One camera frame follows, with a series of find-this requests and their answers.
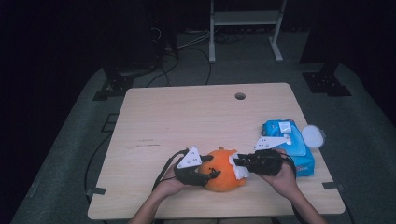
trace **dark background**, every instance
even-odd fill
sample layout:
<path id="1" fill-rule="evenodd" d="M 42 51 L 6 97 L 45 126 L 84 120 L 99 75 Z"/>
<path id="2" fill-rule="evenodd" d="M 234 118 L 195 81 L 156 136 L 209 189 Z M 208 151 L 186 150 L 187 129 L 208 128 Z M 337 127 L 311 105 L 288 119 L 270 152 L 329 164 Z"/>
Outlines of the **dark background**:
<path id="1" fill-rule="evenodd" d="M 218 10 L 229 3 L 217 2 Z M 277 7 L 277 1 L 230 3 L 234 10 Z M 174 0 L 174 6 L 170 20 L 161 17 L 169 6 L 154 1 L 0 1 L 2 222 L 12 219 L 94 72 L 104 64 L 154 65 L 161 56 L 151 41 L 156 22 L 173 21 L 178 32 L 208 29 L 209 1 Z M 389 0 L 289 0 L 282 23 L 285 32 L 311 30 L 301 63 L 335 55 L 393 124 L 395 8 Z"/>

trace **table top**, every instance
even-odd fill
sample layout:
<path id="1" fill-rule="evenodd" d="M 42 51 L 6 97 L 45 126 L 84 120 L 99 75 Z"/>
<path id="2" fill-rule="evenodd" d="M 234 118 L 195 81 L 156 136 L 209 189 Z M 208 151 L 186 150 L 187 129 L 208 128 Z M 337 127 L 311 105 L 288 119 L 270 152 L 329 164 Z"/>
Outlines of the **table top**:
<path id="1" fill-rule="evenodd" d="M 243 100 L 236 99 L 244 95 Z M 269 119 L 307 125 L 287 83 L 130 89 L 108 147 L 88 211 L 91 219 L 130 218 L 149 196 L 158 174 L 176 152 L 197 146 L 201 155 L 219 147 L 253 153 Z M 341 214 L 345 206 L 317 148 L 315 175 L 297 182 L 321 214 Z M 187 187 L 167 198 L 156 218 L 268 217 L 292 215 L 290 202 L 252 174 L 243 187 L 213 192 Z"/>

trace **blue package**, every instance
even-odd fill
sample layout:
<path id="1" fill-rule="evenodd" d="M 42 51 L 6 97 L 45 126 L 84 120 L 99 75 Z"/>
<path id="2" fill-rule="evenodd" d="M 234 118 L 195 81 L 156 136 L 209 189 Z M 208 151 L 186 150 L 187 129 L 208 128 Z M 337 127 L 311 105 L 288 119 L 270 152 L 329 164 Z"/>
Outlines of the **blue package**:
<path id="1" fill-rule="evenodd" d="M 289 124 L 289 128 L 282 129 L 283 124 Z M 315 170 L 315 160 L 310 148 L 305 144 L 304 139 L 298 130 L 295 122 L 291 119 L 267 120 L 262 125 L 263 136 L 284 136 L 290 137 L 290 142 L 277 146 L 283 148 L 294 160 L 297 176 L 313 175 Z"/>

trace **gray floor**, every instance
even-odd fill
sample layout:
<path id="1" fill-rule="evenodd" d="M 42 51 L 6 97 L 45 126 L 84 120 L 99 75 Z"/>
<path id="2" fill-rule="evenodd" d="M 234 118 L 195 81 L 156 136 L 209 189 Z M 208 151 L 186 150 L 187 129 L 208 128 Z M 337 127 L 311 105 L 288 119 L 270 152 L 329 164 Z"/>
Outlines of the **gray floor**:
<path id="1" fill-rule="evenodd" d="M 278 44 L 285 59 L 283 63 L 275 61 L 266 33 L 245 35 L 243 40 L 231 45 L 217 45 L 217 62 L 211 68 L 206 56 L 197 50 L 207 54 L 207 42 L 193 46 L 194 49 L 183 49 L 177 67 L 168 72 L 169 84 L 205 85 L 209 71 L 208 85 L 289 83 L 307 122 L 318 125 L 327 135 L 321 152 L 334 181 L 343 187 L 340 193 L 356 223 L 394 223 L 396 130 L 356 74 L 343 65 L 335 75 L 352 96 L 311 93 L 302 72 L 316 71 L 321 64 L 299 64 L 307 35 L 300 32 L 280 34 Z M 183 45 L 196 37 L 180 34 L 177 40 Z M 169 70 L 175 62 L 173 57 L 164 57 L 163 69 Z M 161 72 L 137 78 L 134 88 L 145 88 Z M 102 70 L 92 74 L 12 223 L 100 222 L 87 217 L 89 204 L 84 178 L 86 175 L 88 189 L 95 187 L 109 143 L 108 133 L 102 132 L 102 128 L 109 114 L 120 111 L 123 101 L 122 97 L 92 100 L 105 79 Z M 150 87 L 167 85 L 162 76 Z M 347 212 L 326 218 L 330 223 L 351 223 Z M 285 224 L 298 223 L 294 217 L 281 217 L 280 220 Z"/>

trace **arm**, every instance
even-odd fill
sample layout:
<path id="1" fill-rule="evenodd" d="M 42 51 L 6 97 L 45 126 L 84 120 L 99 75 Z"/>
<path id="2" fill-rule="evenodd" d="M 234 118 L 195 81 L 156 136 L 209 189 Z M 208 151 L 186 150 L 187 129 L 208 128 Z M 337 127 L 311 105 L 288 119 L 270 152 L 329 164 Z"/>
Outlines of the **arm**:
<path id="1" fill-rule="evenodd" d="M 184 188 L 185 185 L 173 177 L 175 177 L 174 165 L 169 167 L 163 176 L 163 181 L 151 192 L 136 214 L 129 220 L 129 224 L 151 223 L 161 202 Z"/>
<path id="2" fill-rule="evenodd" d="M 277 193 L 288 199 L 307 223 L 327 223 L 298 188 L 294 172 L 288 164 L 284 162 L 275 176 L 259 175 L 259 177 L 268 182 Z"/>

